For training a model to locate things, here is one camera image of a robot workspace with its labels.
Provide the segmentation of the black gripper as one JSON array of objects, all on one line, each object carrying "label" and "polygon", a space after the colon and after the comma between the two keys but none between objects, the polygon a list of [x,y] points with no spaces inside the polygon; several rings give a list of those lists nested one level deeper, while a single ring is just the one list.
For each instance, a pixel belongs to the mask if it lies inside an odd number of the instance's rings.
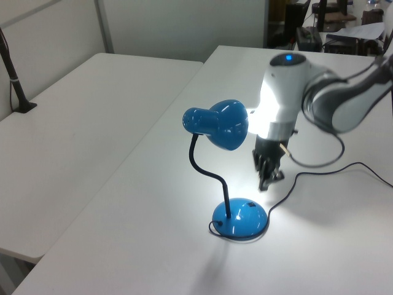
[{"label": "black gripper", "polygon": [[252,151],[256,171],[259,171],[259,191],[267,191],[271,182],[277,182],[285,178],[279,169],[283,149],[288,146],[289,140],[273,141],[260,136],[256,137],[255,148]]}]

